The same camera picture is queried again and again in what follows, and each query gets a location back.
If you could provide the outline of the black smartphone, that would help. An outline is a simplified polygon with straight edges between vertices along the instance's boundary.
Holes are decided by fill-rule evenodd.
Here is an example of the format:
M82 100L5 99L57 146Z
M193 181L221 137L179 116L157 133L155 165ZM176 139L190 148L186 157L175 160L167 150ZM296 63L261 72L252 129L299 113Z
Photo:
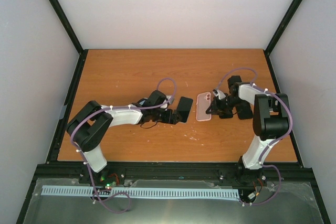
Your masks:
M230 119L233 118L233 111L230 109L220 110L219 111L219 118L220 119Z

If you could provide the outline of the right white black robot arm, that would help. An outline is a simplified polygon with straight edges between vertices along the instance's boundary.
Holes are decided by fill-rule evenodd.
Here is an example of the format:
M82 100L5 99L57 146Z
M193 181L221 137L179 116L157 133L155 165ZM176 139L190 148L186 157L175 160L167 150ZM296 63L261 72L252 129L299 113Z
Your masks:
M254 83L243 82L240 76L231 76L228 93L213 90L214 98L205 110L208 115L231 119L234 114L241 120L251 119L254 138L238 163L234 175L241 185L261 178L261 169L272 148L292 131L293 120L288 96L271 93Z

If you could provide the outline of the pink phone case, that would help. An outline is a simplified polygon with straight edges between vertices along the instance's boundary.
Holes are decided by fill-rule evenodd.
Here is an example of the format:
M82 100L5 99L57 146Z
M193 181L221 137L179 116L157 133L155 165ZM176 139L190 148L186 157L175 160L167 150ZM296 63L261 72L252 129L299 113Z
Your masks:
M196 120L198 122L204 122L204 121L211 120L212 115L206 113L206 110L210 107L210 105L211 105L211 93L210 92L200 93L197 96Z

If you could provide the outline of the black phone case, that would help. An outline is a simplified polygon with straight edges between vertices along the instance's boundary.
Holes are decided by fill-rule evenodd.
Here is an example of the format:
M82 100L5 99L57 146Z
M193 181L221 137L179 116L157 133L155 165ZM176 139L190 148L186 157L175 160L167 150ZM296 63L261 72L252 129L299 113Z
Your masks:
M249 120L253 118L253 112L250 103L247 101L242 101L241 103L237 104L235 108L240 120Z

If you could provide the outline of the silver edged smartphone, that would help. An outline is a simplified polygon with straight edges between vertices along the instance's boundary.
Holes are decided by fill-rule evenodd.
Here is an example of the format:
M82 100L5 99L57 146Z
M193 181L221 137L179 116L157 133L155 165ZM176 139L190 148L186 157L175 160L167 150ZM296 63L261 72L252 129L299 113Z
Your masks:
M177 105L177 121L180 123L186 123L193 105L193 99L187 97L181 97Z

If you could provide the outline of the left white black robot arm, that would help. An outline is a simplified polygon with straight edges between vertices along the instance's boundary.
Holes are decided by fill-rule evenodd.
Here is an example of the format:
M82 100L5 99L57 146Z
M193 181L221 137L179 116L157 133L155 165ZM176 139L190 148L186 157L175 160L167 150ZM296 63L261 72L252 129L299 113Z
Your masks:
M148 98L127 106L106 106L95 100L88 102L67 124L66 132L84 164L91 168L91 178L100 184L108 180L107 160L100 143L109 128L142 125L149 121L173 125L182 122L181 113L169 109L172 100L172 96L154 90Z

